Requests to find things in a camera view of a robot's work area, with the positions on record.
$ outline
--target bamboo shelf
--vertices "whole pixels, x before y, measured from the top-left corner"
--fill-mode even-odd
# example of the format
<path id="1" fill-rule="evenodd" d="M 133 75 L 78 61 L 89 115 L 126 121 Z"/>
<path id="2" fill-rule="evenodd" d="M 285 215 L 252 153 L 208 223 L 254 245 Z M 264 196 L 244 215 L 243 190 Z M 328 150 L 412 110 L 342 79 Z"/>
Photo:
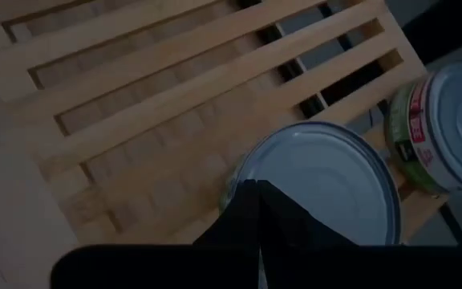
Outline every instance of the bamboo shelf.
<path id="1" fill-rule="evenodd" d="M 262 46 L 265 26 L 325 2 L 51 1 L 0 15 L 0 98 L 79 243 L 190 243 L 262 137 L 302 120 L 347 124 L 426 73 L 383 1 L 350 1 Z M 277 66 L 353 29 L 365 41 L 283 83 Z M 320 91 L 378 60 L 383 75 L 328 105 Z M 384 149 L 383 130 L 365 138 Z M 403 239 L 446 201 L 407 184 Z"/>

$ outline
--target dark object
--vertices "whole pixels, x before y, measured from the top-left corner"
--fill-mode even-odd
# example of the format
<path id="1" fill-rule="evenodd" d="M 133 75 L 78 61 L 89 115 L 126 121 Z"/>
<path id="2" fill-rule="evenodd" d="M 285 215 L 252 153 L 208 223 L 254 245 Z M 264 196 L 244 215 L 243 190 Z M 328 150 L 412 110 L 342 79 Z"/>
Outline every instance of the dark object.
<path id="1" fill-rule="evenodd" d="M 403 32 L 428 64 L 462 47 L 462 1 L 441 0 L 410 21 Z"/>
<path id="2" fill-rule="evenodd" d="M 241 183 L 233 200 L 194 246 L 247 246 L 264 258 L 270 249 L 290 246 L 322 249 L 354 243 L 315 220 L 299 204 L 268 181 Z"/>

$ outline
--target gray floor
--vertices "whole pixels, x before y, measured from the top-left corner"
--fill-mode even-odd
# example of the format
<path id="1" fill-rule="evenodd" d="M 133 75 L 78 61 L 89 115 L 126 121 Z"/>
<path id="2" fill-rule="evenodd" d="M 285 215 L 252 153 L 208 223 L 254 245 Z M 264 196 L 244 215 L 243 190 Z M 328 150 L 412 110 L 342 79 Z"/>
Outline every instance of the gray floor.
<path id="1" fill-rule="evenodd" d="M 386 0 L 386 2 L 399 25 L 403 26 L 428 9 L 432 4 L 438 2 L 438 0 Z M 334 11 L 341 9 L 340 1 L 337 0 L 330 1 L 330 6 Z M 322 15 L 315 8 L 281 22 L 281 27 L 289 34 L 320 19 L 322 19 Z M 360 43 L 362 41 L 357 31 L 352 31 L 348 35 L 352 39 L 352 43 Z M 305 53 L 300 57 L 300 60 L 308 69 L 311 69 L 340 53 L 342 53 L 342 48 L 339 46 L 338 41 L 334 40 Z M 443 65 L 461 59 L 462 47 L 450 55 L 446 55 L 442 59 L 431 63 L 428 65 L 428 69 L 433 71 Z M 372 109 L 371 114 L 374 123 L 383 121 L 383 116 L 377 108 Z M 361 116 L 348 124 L 348 127 L 357 133 L 364 133 L 371 127 L 370 116 L 368 114 Z M 449 205 L 462 227 L 462 196 L 452 197 Z M 456 245 L 456 240 L 452 237 L 442 217 L 437 214 L 416 234 L 410 241 L 410 245 L 454 246 Z"/>

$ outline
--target wooden slat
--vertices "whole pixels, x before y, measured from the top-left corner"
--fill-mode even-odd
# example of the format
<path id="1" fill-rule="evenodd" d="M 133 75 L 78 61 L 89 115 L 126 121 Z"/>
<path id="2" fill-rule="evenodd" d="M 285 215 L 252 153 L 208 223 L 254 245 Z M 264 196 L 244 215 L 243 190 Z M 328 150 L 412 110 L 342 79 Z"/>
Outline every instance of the wooden slat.
<path id="1" fill-rule="evenodd" d="M 220 0 L 147 0 L 0 51 L 0 69 L 27 70 Z"/>
<path id="2" fill-rule="evenodd" d="M 297 105 L 315 92 L 331 85 L 337 79 L 341 79 L 387 53 L 393 48 L 392 45 L 393 39 L 389 35 L 381 34 L 369 39 L 280 88 L 268 92 L 268 96 L 258 97 L 260 100 L 268 97 L 268 102 L 256 101 L 248 109 L 244 109 L 239 116 L 223 116 L 216 120 L 212 126 L 208 126 L 203 132 L 194 135 L 191 139 L 165 149 L 162 153 L 150 158 L 148 162 L 130 168 L 109 181 L 94 185 L 81 194 L 89 194 L 92 190 L 96 190 L 100 195 L 105 196 L 108 202 L 118 204 L 131 195 L 143 193 L 144 188 L 155 180 L 164 179 L 179 172 L 206 153 L 222 147 L 231 141 L 237 133 L 243 133 L 243 129 L 248 128 L 250 124 L 265 121 L 265 119 Z M 380 79 L 379 82 L 382 83 L 382 80 L 388 80 L 388 83 L 395 82 L 406 74 L 411 74 L 409 67 L 401 65 L 381 76 L 383 79 Z M 376 85 L 377 89 L 379 87 L 382 88 L 382 84 Z"/>
<path id="3" fill-rule="evenodd" d="M 204 212 L 213 210 L 220 193 L 224 191 L 224 179 L 216 179 L 205 185 L 202 192 L 189 194 L 178 206 L 162 212 L 158 218 L 140 222 L 115 236 L 117 243 L 161 243 L 180 228 L 196 221 Z"/>
<path id="4" fill-rule="evenodd" d="M 74 230 L 82 246 L 106 243 L 116 235 L 116 228 L 107 215 L 99 216 Z"/>
<path id="5" fill-rule="evenodd" d="M 62 112 L 321 2 L 324 0 L 263 2 L 101 65 L 15 105 L 18 110 L 39 102 L 36 108 L 48 112 L 62 108 Z"/>
<path id="6" fill-rule="evenodd" d="M 77 132 L 59 144 L 51 156 L 41 164 L 44 175 L 49 177 L 99 155 L 147 129 L 372 20 L 386 10 L 386 6 L 380 1 L 365 2 Z"/>

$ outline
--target wooden slatted shelf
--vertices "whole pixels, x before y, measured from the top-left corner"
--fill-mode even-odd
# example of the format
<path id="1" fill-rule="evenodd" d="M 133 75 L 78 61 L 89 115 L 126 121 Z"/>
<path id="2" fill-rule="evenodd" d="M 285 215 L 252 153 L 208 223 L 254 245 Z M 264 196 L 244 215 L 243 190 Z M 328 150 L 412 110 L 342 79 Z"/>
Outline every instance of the wooden slatted shelf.
<path id="1" fill-rule="evenodd" d="M 84 1 L 78 12 L 70 4 L 78 16 L 67 25 L 54 15 L 50 26 L 25 15 L 10 22 L 16 43 L 0 27 L 0 98 L 15 123 L 8 133 L 30 151 L 80 242 L 191 242 L 217 218 L 241 156 L 302 120 L 297 104 L 316 95 L 325 109 L 312 120 L 347 124 L 426 73 L 381 0 L 351 1 L 265 46 L 251 35 L 323 2 L 237 10 L 226 1 L 147 0 L 101 11 L 101 1 Z M 353 29 L 366 39 L 349 51 L 288 83 L 274 72 Z M 379 78 L 332 105 L 320 96 L 375 60 Z M 381 127 L 365 138 L 385 149 Z M 404 240 L 446 201 L 414 188 L 402 197 Z"/>

